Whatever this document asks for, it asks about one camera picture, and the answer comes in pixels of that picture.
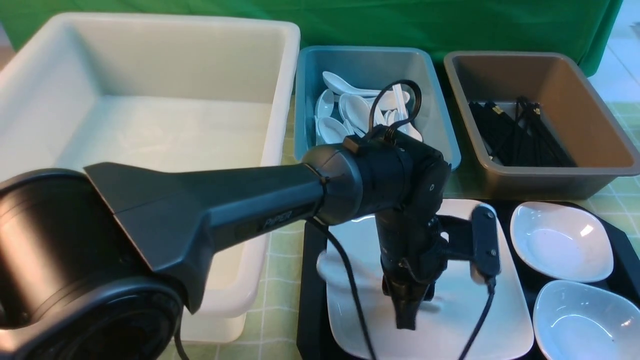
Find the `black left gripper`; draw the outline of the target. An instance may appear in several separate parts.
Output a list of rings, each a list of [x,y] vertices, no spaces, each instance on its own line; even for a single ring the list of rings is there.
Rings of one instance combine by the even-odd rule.
[[[416,330],[423,301],[447,269],[448,242],[442,237],[438,207],[393,208],[375,215],[382,266],[382,292],[392,297],[398,330]]]

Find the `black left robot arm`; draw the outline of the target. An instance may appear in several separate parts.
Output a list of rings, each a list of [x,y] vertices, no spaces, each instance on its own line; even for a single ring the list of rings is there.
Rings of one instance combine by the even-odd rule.
[[[214,255],[299,220],[373,214],[383,289],[414,330],[446,268],[436,214],[451,166],[378,126],[302,163],[161,172],[101,162],[1,184],[3,360],[152,360],[202,305]]]

